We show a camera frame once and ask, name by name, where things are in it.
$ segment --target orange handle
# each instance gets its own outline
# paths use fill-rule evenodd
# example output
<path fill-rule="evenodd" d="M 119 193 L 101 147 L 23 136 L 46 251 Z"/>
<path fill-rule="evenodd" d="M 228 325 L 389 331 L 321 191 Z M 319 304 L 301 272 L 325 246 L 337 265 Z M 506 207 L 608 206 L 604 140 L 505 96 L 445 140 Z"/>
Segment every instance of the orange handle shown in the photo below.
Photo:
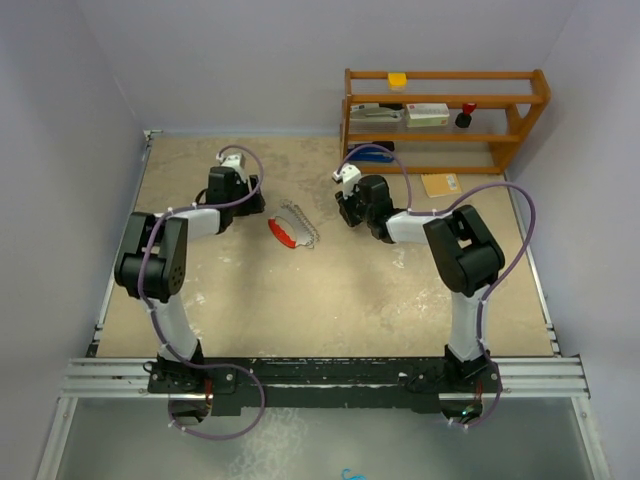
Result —
<path fill-rule="evenodd" d="M 280 225 L 276 222 L 275 218 L 269 219 L 269 229 L 273 235 L 283 244 L 285 247 L 296 248 L 296 242 L 293 240 L 287 232 L 285 232 Z"/>

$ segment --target beige table surface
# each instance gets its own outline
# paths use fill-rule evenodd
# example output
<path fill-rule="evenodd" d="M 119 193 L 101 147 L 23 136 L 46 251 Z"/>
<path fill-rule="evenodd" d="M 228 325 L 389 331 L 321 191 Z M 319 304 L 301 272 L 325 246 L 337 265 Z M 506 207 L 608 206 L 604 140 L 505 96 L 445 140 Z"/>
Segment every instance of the beige table surface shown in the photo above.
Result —
<path fill-rule="evenodd" d="M 427 246 L 387 245 L 338 214 L 331 180 L 339 156 L 333 137 L 159 137 L 154 141 L 136 210 L 160 212 L 193 201 L 206 186 L 218 149 L 240 143 L 264 161 L 262 215 L 236 218 L 222 235 L 189 245 L 182 298 L 206 356 L 439 356 L 450 330 L 450 294 Z M 388 178 L 406 206 L 401 176 Z M 499 180 L 460 176 L 463 191 Z M 444 208 L 412 177 L 416 209 Z M 320 232 L 315 249 L 290 250 L 267 218 L 281 199 L 299 204 Z M 521 245 L 505 189 L 474 196 L 474 205 L 511 261 Z M 489 343 L 494 355 L 552 355 L 526 260 L 492 296 Z M 115 286 L 98 356 L 152 357 L 157 342 L 141 306 Z"/>

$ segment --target white wall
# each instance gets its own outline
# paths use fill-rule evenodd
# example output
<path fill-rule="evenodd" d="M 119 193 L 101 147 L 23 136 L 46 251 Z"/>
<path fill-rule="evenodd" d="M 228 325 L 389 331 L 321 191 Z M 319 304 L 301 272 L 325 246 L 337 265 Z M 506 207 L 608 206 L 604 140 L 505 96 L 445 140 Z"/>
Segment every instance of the white wall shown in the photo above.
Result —
<path fill-rule="evenodd" d="M 0 471 L 36 472 L 84 354 L 144 146 L 72 0 L 0 6 Z"/>
<path fill-rule="evenodd" d="M 512 178 L 564 354 L 580 353 L 619 479 L 638 478 L 640 2 L 582 0 L 543 69 L 554 99 Z"/>
<path fill-rule="evenodd" d="M 345 68 L 538 68 L 575 0 L 78 3 L 145 128 L 337 133 Z"/>

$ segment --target wooden shelf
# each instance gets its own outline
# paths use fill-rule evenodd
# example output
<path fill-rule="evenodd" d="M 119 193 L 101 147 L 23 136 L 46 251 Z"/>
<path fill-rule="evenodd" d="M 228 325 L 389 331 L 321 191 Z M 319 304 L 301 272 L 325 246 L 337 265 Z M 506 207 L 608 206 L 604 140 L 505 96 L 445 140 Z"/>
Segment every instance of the wooden shelf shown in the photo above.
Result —
<path fill-rule="evenodd" d="M 542 114 L 551 99 L 551 91 L 541 70 L 532 72 L 406 72 L 407 93 L 384 91 L 356 91 L 353 81 L 375 81 L 379 85 L 387 78 L 387 72 L 345 71 L 345 98 L 342 102 L 342 125 L 340 129 L 342 155 L 347 154 L 350 142 L 398 141 L 398 142 L 485 142 L 489 144 L 493 167 L 411 167 L 411 173 L 503 173 L 516 155 L 520 146 Z M 416 84 L 430 80 L 520 80 L 529 84 L 530 93 L 511 94 L 448 94 L 416 92 Z M 476 103 L 477 110 L 504 110 L 507 131 L 498 133 L 476 133 L 458 129 L 458 131 L 438 131 L 439 127 L 407 128 L 398 123 L 351 122 L 351 106 L 360 103 L 446 103 L 450 109 L 460 109 L 465 103 Z M 521 117 L 517 105 L 530 105 L 529 111 Z M 364 173 L 400 173 L 396 167 L 363 167 Z"/>

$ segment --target blue string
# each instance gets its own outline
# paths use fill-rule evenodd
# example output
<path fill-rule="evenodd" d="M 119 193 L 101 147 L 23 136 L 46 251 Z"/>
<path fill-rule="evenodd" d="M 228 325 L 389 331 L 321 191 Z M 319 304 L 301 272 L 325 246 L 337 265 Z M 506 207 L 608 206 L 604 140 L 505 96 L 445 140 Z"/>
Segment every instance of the blue string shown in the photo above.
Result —
<path fill-rule="evenodd" d="M 350 468 L 345 468 L 342 471 L 342 480 L 367 480 L 367 477 L 365 477 L 364 475 L 356 475 L 355 477 L 345 477 L 345 475 L 350 471 L 351 471 Z"/>

